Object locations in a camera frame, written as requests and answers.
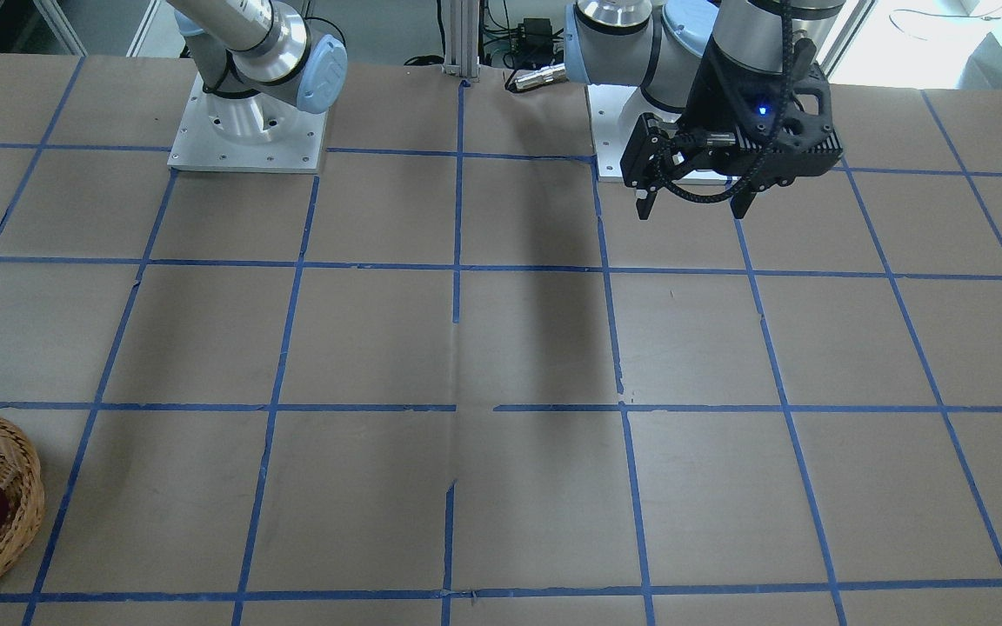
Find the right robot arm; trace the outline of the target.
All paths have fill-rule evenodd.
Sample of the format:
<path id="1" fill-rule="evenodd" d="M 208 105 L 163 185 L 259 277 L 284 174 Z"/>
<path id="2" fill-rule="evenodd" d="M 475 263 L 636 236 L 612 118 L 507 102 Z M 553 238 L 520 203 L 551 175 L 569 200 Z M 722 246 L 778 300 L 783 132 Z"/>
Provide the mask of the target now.
<path id="1" fill-rule="evenodd" d="M 309 114 L 329 111 L 349 72 L 345 44 L 281 1 L 171 1 L 206 94 L 258 94 Z"/>

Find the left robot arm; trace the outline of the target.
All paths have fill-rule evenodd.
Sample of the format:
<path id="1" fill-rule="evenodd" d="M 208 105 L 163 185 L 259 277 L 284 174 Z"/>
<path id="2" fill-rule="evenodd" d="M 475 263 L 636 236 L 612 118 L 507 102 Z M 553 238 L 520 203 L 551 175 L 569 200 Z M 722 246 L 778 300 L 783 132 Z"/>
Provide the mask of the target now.
<path id="1" fill-rule="evenodd" d="M 840 1 L 576 1 L 562 31 L 570 82 L 635 89 L 619 175 L 640 219 L 660 191 L 728 201 L 822 176 L 844 154 L 818 47 Z"/>

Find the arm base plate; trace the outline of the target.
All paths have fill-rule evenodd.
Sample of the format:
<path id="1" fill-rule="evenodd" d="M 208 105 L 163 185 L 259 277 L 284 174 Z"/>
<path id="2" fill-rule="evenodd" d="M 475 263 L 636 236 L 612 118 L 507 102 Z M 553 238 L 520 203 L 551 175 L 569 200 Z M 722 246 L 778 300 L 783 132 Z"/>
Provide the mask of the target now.
<path id="1" fill-rule="evenodd" d="M 610 183 L 623 182 L 620 160 L 641 114 L 651 112 L 667 123 L 680 116 L 679 111 L 661 110 L 649 103 L 637 86 L 589 84 L 587 102 L 599 178 Z"/>
<path id="2" fill-rule="evenodd" d="M 264 94 L 228 99 L 195 76 L 167 164 L 195 173 L 317 174 L 329 114 L 295 110 Z"/>

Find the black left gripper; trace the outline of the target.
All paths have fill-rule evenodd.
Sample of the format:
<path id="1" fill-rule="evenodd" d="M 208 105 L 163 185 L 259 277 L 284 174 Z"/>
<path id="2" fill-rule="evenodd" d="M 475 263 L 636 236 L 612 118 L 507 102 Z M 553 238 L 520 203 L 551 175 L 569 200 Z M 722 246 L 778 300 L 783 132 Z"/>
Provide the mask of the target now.
<path id="1" fill-rule="evenodd" d="M 818 48 L 808 38 L 794 44 L 795 82 L 780 115 L 783 77 L 740 66 L 709 41 L 693 79 L 684 111 L 684 130 L 644 112 L 636 120 L 620 159 L 623 183 L 635 190 L 639 219 L 651 217 L 657 194 L 669 190 L 691 203 L 731 199 L 731 214 L 743 219 L 767 179 L 794 179 L 827 173 L 843 156 L 838 127 L 832 121 L 830 84 L 812 56 Z M 746 174 L 768 143 L 776 122 L 779 133 L 756 178 Z M 676 181 L 695 170 L 743 176 L 712 196 L 680 189 Z"/>

